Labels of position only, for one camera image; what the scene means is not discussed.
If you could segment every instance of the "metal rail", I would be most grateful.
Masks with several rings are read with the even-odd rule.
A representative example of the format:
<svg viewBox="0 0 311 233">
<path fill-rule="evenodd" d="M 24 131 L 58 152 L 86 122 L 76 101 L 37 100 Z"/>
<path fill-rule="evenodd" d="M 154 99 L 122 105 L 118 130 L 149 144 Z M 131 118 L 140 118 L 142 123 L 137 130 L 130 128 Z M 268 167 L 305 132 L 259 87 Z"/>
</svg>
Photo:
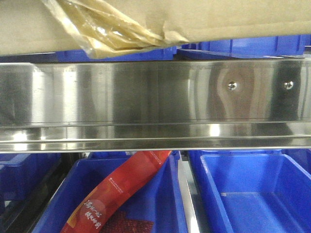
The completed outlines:
<svg viewBox="0 0 311 233">
<path fill-rule="evenodd" d="M 311 59 L 0 64 L 0 152 L 311 146 Z"/>
</svg>

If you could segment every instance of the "blue plastic bin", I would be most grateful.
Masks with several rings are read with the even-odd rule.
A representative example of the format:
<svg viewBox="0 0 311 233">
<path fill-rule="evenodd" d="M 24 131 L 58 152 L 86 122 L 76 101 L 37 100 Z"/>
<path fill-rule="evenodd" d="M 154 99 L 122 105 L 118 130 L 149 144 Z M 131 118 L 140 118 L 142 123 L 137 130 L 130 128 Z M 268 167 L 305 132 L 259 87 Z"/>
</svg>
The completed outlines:
<svg viewBox="0 0 311 233">
<path fill-rule="evenodd" d="M 101 151 L 92 152 L 89 154 L 90 159 L 116 159 L 116 158 L 129 158 L 131 154 L 126 151 Z"/>
<path fill-rule="evenodd" d="M 2 192 L 2 176 L 5 170 L 5 166 L 0 165 L 0 215 L 4 212 L 5 206 L 4 206 L 4 199 L 3 199 L 3 192 Z"/>
<path fill-rule="evenodd" d="M 24 200 L 59 159 L 60 154 L 0 154 L 4 200 Z"/>
<path fill-rule="evenodd" d="M 199 166 L 201 161 L 198 159 L 202 155 L 209 154 L 225 154 L 225 155 L 235 155 L 235 154 L 281 154 L 281 150 L 189 150 L 189 160 L 191 164 Z"/>
<path fill-rule="evenodd" d="M 214 233 L 310 233 L 311 175 L 282 154 L 203 155 L 192 165 Z"/>
<path fill-rule="evenodd" d="M 308 173 L 311 174 L 311 150 L 310 149 L 288 149 L 282 150 L 283 154 L 292 157 Z"/>
<path fill-rule="evenodd" d="M 118 159 L 118 158 L 130 158 L 135 151 L 100 151 L 100 152 L 92 152 L 89 154 L 89 159 Z M 171 156 L 174 157 L 176 164 L 180 159 L 180 151 L 173 150 L 171 152 Z"/>
<path fill-rule="evenodd" d="M 79 160 L 56 192 L 33 233 L 60 232 L 87 194 L 125 161 L 126 158 Z M 153 233 L 186 233 L 174 158 L 170 156 L 155 177 L 120 209 L 127 213 L 127 218 L 153 221 Z"/>
<path fill-rule="evenodd" d="M 302 55 L 306 40 L 307 35 L 271 36 L 207 41 L 182 48 L 254 56 Z"/>
<path fill-rule="evenodd" d="M 119 57 L 105 59 L 90 59 L 84 50 L 68 50 L 56 52 L 59 62 L 123 62 L 123 61 L 155 61 L 172 60 L 176 54 L 176 47 L 153 50 L 149 52 L 133 53 Z"/>
<path fill-rule="evenodd" d="M 311 35 L 306 35 L 306 45 L 310 46 L 311 45 Z"/>
</svg>

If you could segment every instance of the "screw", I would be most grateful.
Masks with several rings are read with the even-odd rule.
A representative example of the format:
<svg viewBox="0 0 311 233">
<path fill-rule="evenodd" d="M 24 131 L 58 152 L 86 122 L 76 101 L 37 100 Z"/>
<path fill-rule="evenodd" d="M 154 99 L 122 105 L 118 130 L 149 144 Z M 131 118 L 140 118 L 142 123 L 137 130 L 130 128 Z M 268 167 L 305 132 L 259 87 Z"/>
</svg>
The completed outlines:
<svg viewBox="0 0 311 233">
<path fill-rule="evenodd" d="M 285 87 L 286 90 L 292 89 L 293 85 L 294 85 L 293 81 L 284 83 L 284 87 Z"/>
<path fill-rule="evenodd" d="M 230 91 L 234 90 L 235 88 L 237 88 L 237 83 L 229 82 L 228 88 L 229 88 Z"/>
</svg>

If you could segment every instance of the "red snack package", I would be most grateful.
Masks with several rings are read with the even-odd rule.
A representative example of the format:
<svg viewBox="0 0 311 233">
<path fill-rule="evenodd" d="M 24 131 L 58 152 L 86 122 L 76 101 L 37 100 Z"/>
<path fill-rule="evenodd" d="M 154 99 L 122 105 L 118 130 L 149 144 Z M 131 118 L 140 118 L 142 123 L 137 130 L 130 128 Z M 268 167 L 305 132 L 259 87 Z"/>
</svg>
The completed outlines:
<svg viewBox="0 0 311 233">
<path fill-rule="evenodd" d="M 170 153 L 170 150 L 135 153 L 87 195 L 61 233 L 98 233 L 113 213 L 156 175 Z"/>
<path fill-rule="evenodd" d="M 100 233 L 150 233 L 153 222 L 133 220 L 125 217 L 126 213 L 116 211 L 106 222 Z"/>
</svg>

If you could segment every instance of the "clear plastic wrap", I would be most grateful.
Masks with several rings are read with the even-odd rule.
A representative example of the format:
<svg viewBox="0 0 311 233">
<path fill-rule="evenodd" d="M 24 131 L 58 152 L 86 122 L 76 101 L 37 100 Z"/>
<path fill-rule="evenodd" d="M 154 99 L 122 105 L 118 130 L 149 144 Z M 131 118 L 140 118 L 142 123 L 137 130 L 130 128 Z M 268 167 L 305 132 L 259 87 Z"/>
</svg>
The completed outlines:
<svg viewBox="0 0 311 233">
<path fill-rule="evenodd" d="M 42 2 L 91 58 L 120 56 L 173 45 L 103 0 Z"/>
</svg>

